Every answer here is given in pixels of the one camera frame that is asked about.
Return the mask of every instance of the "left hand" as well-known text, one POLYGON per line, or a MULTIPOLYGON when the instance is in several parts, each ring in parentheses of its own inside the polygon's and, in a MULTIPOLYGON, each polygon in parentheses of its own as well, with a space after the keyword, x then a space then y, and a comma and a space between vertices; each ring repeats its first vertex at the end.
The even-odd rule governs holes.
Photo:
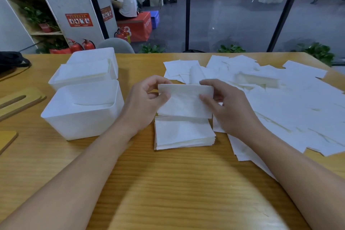
POLYGON ((158 84, 172 84, 172 82, 154 75, 136 83, 130 90, 116 122, 119 121, 119 124, 124 125, 132 136, 147 127, 154 119, 157 110, 170 99, 170 94, 158 95, 157 92, 151 92, 158 88, 158 84))

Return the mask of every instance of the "instruction sign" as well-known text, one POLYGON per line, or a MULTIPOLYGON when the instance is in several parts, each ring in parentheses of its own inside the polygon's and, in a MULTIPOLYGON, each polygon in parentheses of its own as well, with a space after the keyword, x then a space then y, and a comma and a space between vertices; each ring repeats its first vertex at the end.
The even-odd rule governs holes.
POLYGON ((101 9, 101 13, 102 13, 104 22, 106 22, 109 19, 112 19, 112 11, 111 11, 111 7, 110 6, 102 8, 101 9))
POLYGON ((93 26, 89 13, 65 14, 71 27, 93 26))

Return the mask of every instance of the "dark gym floor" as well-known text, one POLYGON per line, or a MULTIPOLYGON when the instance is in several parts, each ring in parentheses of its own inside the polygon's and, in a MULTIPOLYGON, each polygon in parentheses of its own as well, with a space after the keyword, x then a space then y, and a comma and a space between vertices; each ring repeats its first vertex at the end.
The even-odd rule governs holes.
MULTIPOLYGON (((290 51, 296 44, 320 42, 331 47, 336 61, 345 57, 345 2, 342 0, 295 0, 275 52, 290 51)), ((263 4, 255 0, 191 0, 189 49, 216 52, 220 45, 240 45, 247 52, 265 52, 285 1, 263 4)), ((186 0, 159 7, 160 22, 147 42, 132 43, 138 53, 142 44, 160 45, 165 52, 185 50, 186 0)))

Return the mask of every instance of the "white plastic box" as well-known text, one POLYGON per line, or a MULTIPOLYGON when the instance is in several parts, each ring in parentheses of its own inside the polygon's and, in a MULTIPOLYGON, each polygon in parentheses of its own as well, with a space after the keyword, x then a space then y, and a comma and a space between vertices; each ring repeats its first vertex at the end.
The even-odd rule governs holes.
POLYGON ((60 88, 41 114, 66 140, 102 134, 120 114, 124 101, 118 80, 60 88))
POLYGON ((111 64, 109 67, 109 72, 106 75, 88 77, 77 80, 68 80, 66 82, 55 82, 56 76, 59 74, 59 69, 54 73, 54 75, 49 80, 49 84, 57 91, 59 88, 62 88, 67 85, 83 84, 90 82, 98 82, 104 80, 116 80, 118 78, 118 65, 115 57, 114 48, 107 47, 104 49, 92 49, 74 52, 71 57, 68 59, 67 64, 81 63, 81 62, 90 62, 102 59, 110 59, 111 64))

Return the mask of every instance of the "white t-shirt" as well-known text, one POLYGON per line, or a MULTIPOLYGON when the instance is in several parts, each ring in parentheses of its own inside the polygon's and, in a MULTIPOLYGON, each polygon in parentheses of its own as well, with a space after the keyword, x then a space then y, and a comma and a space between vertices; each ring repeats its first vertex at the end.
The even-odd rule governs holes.
POLYGON ((136 17, 137 16, 137 1, 136 0, 117 0, 123 2, 122 8, 119 12, 121 15, 126 17, 136 17))

